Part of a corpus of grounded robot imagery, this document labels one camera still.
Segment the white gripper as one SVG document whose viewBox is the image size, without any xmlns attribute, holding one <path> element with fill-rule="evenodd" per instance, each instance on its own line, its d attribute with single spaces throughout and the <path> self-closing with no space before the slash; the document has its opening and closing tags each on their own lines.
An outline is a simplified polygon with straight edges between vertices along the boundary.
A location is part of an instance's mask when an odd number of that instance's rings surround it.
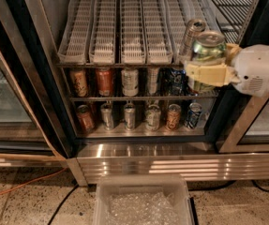
<svg viewBox="0 0 269 225">
<path fill-rule="evenodd" d="M 232 83 L 237 91 L 245 95 L 269 96 L 269 46 L 259 44 L 242 50 L 238 44 L 227 43 L 226 49 L 227 65 L 187 64 L 187 76 L 216 87 Z"/>
</svg>

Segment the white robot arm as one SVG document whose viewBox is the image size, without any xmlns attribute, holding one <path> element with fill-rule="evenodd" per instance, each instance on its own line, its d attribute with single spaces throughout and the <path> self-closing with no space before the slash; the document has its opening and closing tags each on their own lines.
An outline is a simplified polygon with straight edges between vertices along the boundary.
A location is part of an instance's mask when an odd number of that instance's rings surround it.
<svg viewBox="0 0 269 225">
<path fill-rule="evenodd" d="M 221 87 L 231 84 L 241 94 L 269 96 L 269 45 L 242 49 L 227 44 L 227 56 L 215 61 L 186 61 L 187 76 L 194 81 Z"/>
</svg>

